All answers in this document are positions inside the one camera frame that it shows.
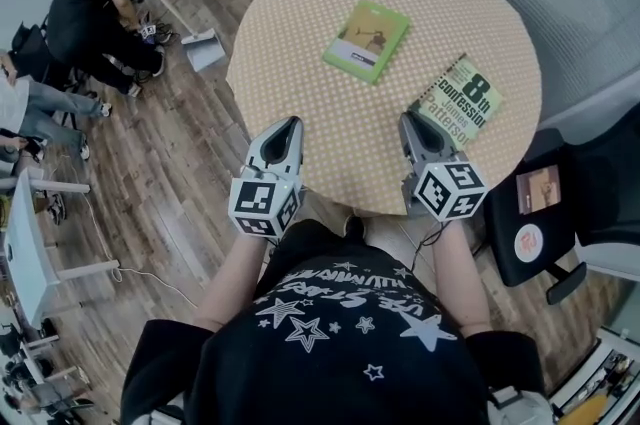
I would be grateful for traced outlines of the person's right forearm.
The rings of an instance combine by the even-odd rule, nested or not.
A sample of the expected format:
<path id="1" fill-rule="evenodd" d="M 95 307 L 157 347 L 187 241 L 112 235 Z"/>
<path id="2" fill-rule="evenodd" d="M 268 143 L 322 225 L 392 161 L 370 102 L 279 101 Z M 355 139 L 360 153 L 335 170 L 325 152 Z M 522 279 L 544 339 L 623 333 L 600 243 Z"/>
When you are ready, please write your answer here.
<path id="1" fill-rule="evenodd" d="M 433 245 L 437 296 L 465 337 L 492 330 L 486 293 L 461 221 L 446 224 Z"/>

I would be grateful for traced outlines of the white desk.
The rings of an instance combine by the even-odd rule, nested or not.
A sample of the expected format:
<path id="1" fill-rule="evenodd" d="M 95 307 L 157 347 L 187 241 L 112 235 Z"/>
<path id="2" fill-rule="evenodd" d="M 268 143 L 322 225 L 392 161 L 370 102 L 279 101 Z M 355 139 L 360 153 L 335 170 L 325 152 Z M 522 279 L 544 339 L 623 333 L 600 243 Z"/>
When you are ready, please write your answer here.
<path id="1" fill-rule="evenodd" d="M 46 180 L 43 175 L 44 172 L 40 169 L 26 168 L 17 177 L 0 179 L 0 189 L 13 192 L 3 253 L 8 262 L 8 271 L 18 303 L 31 327 L 41 323 L 55 288 L 62 282 L 120 268 L 117 260 L 70 269 L 54 268 L 36 218 L 33 192 L 38 190 L 87 194 L 90 192 L 90 186 Z"/>

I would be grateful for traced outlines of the olive paperback book black print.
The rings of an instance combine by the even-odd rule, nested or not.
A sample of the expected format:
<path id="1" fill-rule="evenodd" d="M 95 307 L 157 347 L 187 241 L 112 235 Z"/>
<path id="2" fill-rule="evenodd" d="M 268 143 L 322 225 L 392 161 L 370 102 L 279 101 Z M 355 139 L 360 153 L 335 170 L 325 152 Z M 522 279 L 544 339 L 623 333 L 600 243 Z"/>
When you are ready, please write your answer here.
<path id="1" fill-rule="evenodd" d="M 500 108 L 500 92 L 462 54 L 409 106 L 434 122 L 449 136 L 457 151 L 464 151 Z"/>

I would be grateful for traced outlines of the round white red disc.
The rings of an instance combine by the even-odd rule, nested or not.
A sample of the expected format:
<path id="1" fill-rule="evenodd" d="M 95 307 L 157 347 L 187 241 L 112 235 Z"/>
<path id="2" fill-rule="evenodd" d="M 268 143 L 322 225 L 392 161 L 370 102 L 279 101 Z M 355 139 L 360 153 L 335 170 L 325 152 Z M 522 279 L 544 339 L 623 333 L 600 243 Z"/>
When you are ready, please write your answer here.
<path id="1" fill-rule="evenodd" d="M 523 225 L 514 238 L 514 252 L 523 263 L 532 263 L 541 254 L 544 238 L 541 229 L 533 223 Z"/>

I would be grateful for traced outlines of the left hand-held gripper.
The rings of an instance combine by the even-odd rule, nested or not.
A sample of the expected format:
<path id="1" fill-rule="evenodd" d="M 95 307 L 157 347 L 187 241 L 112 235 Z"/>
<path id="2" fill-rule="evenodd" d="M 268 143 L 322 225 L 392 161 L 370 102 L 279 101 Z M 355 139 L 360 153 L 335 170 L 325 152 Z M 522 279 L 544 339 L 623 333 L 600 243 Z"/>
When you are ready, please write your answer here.
<path id="1" fill-rule="evenodd" d="M 241 233 L 283 237 L 302 207 L 303 145 L 304 124 L 297 116 L 273 123 L 251 142 L 247 163 L 232 180 L 228 205 L 229 218 Z"/>

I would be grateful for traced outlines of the green book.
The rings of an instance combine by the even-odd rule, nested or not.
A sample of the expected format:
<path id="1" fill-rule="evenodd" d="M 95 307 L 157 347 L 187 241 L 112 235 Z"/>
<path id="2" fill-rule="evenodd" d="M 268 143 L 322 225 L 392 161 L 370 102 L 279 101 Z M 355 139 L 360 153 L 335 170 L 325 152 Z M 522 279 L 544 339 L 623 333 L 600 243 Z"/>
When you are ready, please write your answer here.
<path id="1" fill-rule="evenodd" d="M 407 16 L 360 0 L 323 53 L 323 61 L 375 84 L 410 26 Z"/>

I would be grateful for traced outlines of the person's black trousers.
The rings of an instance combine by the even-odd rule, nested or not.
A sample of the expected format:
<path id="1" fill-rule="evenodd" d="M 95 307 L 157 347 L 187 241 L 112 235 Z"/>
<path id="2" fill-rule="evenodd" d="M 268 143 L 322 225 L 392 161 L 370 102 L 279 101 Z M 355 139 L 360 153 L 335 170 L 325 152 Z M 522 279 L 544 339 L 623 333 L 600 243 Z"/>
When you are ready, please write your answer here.
<path id="1" fill-rule="evenodd" d="M 330 230 L 319 221 L 305 219 L 291 226 L 272 251 L 274 259 L 309 259 L 321 255 L 342 255 L 348 250 L 367 248 L 364 241 L 353 241 Z"/>

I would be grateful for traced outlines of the person's black star t-shirt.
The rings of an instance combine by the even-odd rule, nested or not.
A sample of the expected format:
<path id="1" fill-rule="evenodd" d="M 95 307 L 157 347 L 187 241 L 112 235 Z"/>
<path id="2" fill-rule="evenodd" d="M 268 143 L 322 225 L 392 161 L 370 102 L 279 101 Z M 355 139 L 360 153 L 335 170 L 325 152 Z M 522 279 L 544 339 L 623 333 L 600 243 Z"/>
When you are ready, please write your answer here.
<path id="1" fill-rule="evenodd" d="M 147 322 L 121 423 L 181 397 L 184 425 L 488 425 L 509 386 L 544 389 L 532 338 L 464 337 L 402 264 L 358 248 L 298 263 L 216 332 Z"/>

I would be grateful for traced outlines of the round table yellow dotted cloth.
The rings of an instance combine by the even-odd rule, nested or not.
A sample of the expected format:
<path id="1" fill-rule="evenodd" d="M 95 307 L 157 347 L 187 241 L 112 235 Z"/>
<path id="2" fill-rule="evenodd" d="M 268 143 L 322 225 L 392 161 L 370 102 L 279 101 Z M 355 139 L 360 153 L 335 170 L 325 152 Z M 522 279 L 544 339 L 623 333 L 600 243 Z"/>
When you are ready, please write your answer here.
<path id="1" fill-rule="evenodd" d="M 399 117 L 466 55 L 503 97 L 466 149 L 486 183 L 499 184 L 529 147 L 542 105 L 538 58 L 519 13 L 506 0 L 370 0 L 409 21 L 371 85 L 323 58 L 359 1 L 253 0 L 227 72 L 250 135 L 300 117 L 306 187 L 350 207 L 401 215 L 410 166 Z"/>

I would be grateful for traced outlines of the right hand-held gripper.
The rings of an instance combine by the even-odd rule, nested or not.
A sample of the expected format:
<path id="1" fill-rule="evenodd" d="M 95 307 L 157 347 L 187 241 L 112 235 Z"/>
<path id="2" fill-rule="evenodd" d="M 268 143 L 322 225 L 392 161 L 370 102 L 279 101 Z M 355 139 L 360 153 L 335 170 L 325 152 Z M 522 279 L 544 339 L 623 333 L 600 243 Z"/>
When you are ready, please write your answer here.
<path id="1" fill-rule="evenodd" d="M 431 216 L 440 223 L 472 217 L 488 193 L 477 165 L 458 154 L 442 126 L 417 112 L 401 115 L 399 132 L 412 166 L 425 164 L 419 175 L 411 173 L 402 182 L 407 215 Z"/>

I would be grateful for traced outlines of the black office chair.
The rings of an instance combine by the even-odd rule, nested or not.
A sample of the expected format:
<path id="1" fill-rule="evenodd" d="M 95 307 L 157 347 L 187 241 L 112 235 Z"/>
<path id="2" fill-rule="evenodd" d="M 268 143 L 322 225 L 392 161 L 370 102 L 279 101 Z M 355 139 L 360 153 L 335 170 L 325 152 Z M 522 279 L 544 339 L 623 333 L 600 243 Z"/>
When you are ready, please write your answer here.
<path id="1" fill-rule="evenodd" d="M 516 176 L 557 165 L 561 202 L 519 213 Z M 519 286 L 542 272 L 555 278 L 546 291 L 561 302 L 588 271 L 640 282 L 640 103 L 601 135 L 570 144 L 555 129 L 537 132 L 516 168 L 484 201 L 487 241 L 502 282 Z M 515 255 L 514 238 L 536 224 L 544 246 L 532 263 Z"/>

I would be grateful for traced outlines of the person's left forearm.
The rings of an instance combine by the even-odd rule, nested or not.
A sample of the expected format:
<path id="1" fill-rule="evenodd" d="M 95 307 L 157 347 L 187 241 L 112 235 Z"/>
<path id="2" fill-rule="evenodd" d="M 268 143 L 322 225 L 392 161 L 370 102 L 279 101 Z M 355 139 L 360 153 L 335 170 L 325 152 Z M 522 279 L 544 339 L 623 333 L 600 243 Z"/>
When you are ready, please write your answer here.
<path id="1" fill-rule="evenodd" d="M 219 331 L 253 301 L 268 242 L 240 234 L 196 309 L 194 325 Z"/>

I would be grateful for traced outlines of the white long-handled dustpan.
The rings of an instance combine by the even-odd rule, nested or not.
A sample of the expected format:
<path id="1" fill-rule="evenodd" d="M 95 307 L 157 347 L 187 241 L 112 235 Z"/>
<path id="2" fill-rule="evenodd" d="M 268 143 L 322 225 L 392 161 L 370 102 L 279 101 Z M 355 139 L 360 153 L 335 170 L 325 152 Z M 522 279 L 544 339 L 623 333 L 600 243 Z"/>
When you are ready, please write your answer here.
<path id="1" fill-rule="evenodd" d="M 194 71 L 201 72 L 225 58 L 226 52 L 213 28 L 197 32 L 168 0 L 159 1 L 187 31 L 180 43 Z"/>

